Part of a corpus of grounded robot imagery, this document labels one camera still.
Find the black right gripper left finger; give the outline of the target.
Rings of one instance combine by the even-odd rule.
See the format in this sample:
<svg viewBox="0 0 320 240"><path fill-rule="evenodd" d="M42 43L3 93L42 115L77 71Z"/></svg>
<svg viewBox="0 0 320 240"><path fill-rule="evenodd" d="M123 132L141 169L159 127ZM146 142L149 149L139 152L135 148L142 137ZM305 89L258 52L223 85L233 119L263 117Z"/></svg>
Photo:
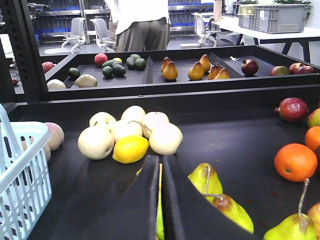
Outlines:
<svg viewBox="0 0 320 240"><path fill-rule="evenodd" d="M31 240L153 240L159 158L122 165L90 162L52 169L52 198Z"/></svg>

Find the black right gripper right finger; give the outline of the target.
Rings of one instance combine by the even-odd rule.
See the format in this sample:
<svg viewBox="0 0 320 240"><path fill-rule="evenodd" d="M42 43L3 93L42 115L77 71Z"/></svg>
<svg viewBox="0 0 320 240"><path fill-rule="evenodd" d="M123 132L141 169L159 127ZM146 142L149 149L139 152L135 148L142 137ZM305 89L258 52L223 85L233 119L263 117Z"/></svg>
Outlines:
<svg viewBox="0 0 320 240"><path fill-rule="evenodd" d="M257 240L211 205L174 155L162 160L162 214L166 240Z"/></svg>

